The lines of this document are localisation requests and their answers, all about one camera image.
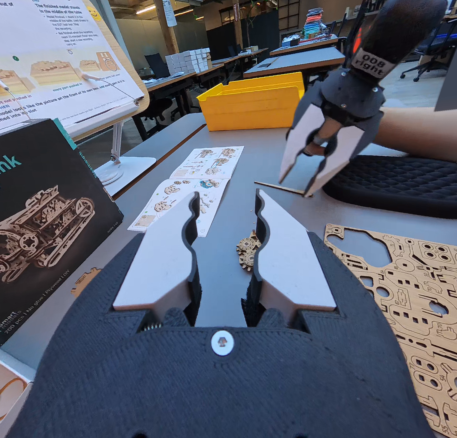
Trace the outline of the black puzzle kit box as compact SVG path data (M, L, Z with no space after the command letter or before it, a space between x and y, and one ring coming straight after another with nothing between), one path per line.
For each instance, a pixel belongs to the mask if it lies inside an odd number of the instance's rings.
M51 119L0 137L0 342L4 344L123 221Z

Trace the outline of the black office chair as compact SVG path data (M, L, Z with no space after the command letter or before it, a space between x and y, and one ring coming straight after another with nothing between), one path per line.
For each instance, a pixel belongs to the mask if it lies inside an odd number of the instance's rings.
M167 127L166 125L160 124L158 119L165 121L163 112L169 109L172 104L173 102L170 98L150 99L148 108L140 115L145 121L150 119L155 120L156 122L155 126L146 132L148 136L152 136Z
M444 63L442 59L452 57L456 50L457 34L456 34L457 19L456 15L444 17L442 23L434 28L431 35L427 37L417 48L413 54L422 57L428 57L429 60L419 64L401 73L400 79L405 78L405 74L417 70L417 76L413 79L418 82L423 73L431 70L448 70L450 60Z

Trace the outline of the wooden gear assembly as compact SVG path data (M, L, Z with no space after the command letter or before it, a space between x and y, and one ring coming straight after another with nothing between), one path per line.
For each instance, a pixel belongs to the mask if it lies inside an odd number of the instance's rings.
M260 248L261 242L256 235L255 229L252 230L249 237L243 238L237 245L238 260L243 269L250 272L254 266L254 256Z

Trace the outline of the printed instruction sheet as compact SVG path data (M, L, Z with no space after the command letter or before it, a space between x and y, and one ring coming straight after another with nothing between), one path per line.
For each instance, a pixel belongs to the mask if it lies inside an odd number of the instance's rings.
M0 0L1 130L55 119L77 136L144 96L82 0Z

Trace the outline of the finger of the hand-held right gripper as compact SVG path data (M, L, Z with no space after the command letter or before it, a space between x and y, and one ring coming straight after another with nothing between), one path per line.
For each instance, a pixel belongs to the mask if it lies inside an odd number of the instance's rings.
M323 159L307 185L305 197L311 197L349 163L363 134L358 127L341 125L323 125L307 132L307 145L303 151L308 155L322 155Z
M296 158L307 146L308 137L324 124L321 108L310 104L295 127L289 131L280 167L278 182L281 184L296 163Z

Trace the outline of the person's right forearm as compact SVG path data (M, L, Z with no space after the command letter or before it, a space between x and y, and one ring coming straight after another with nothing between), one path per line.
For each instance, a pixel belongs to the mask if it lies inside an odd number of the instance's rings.
M374 144L417 157L457 161L457 111L387 108Z

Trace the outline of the task instruction sheet on stand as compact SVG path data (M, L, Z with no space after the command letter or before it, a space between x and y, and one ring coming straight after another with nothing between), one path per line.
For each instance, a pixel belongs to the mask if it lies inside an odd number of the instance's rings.
M132 79L135 81L135 83L139 86L140 90L144 94L143 98L140 99L140 101L139 101L138 109L135 112L122 117L122 120L129 120L130 118L133 118L133 120L135 121L137 130L140 134L140 137L144 141L148 138L148 135L147 135L146 129L142 123L142 116L140 114L149 105L149 93L148 93L145 85L143 84L142 80L140 79L139 75L137 74L136 70L134 69L134 67L129 59L129 56L126 55L123 47L119 45L116 37L113 35L110 28L104 21L101 11L97 9L98 0L82 0L82 1L87 8L95 9L95 12L99 14L100 20L97 20L96 23L98 24L98 27L100 28L103 36L105 37L106 41L109 43L116 58L123 65L125 70L129 73L129 75L132 77Z

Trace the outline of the grey desk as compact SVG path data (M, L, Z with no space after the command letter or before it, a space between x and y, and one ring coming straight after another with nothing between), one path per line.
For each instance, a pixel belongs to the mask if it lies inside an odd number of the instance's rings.
M434 437L404 356L368 291L306 232L336 311L285 323L265 305L244 321L251 276L234 252L255 217L255 174L277 174L285 128L210 133L245 146L209 235L194 241L203 288L197 324L178 305L115 311L142 241L137 234L83 290L54 332L7 437Z

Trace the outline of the pile of tan rubber bands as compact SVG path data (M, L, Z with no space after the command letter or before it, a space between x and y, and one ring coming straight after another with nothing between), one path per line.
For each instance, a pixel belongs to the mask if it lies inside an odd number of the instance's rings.
M28 386L28 382L14 373L1 372L0 377L0 420L2 421Z

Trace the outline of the stack of white boxes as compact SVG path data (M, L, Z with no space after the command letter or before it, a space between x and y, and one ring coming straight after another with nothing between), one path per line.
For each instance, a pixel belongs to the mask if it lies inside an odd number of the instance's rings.
M170 75L180 72L183 74L201 73L213 67L209 48L167 55L165 59Z

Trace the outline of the stack of colourful packets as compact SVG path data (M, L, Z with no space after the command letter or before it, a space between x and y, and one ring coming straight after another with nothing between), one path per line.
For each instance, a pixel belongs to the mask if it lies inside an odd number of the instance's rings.
M305 25L303 27L303 35L306 40L315 38L327 28L327 26L322 23L322 14L323 9L321 7L308 10Z

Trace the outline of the laser-cut wooden parts sheet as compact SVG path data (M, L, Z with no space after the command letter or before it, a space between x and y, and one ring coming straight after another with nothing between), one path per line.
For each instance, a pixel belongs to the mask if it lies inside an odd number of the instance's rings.
M331 242L349 230L383 243L390 264L372 266ZM397 337L430 427L456 437L456 246L336 224L326 225L324 243L361 282L371 280L363 285Z

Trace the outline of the pointed wooden stick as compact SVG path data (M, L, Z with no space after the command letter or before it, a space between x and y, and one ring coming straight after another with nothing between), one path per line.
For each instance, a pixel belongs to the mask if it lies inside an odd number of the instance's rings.
M254 181L255 184L258 184L258 185L261 185L261 186L266 186L266 187L269 187L269 188L272 188L272 189L277 189L277 190L283 190L283 191L286 191L288 193L292 193L292 194L297 194L297 195L300 195L300 196L304 196L306 198L312 198L313 197L313 194L306 194L306 192L304 190L299 190L299 189L292 189L292 188L287 188L287 187L284 187L284 186L281 186L281 185L277 185L277 184L269 184L269 183L264 183L264 182L258 182L258 181Z

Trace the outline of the white cardboard box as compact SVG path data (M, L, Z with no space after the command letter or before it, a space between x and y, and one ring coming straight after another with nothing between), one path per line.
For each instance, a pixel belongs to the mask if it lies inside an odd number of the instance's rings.
M0 373L1 372L9 372L11 374L14 373L16 376L19 376L20 378L28 382L28 386L26 387L25 391L22 393L18 401L12 407L7 416L2 421L0 421L0 436L4 438L8 434L9 429L12 427L13 423L17 419L21 408L27 400L27 397L33 386L36 370L1 350Z

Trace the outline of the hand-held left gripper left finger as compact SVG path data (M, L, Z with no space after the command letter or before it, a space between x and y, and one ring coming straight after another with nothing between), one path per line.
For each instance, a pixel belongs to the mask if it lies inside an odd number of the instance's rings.
M201 301L197 257L200 196L191 192L146 230L113 302L115 310L151 309L163 321L170 308L184 311L191 326Z

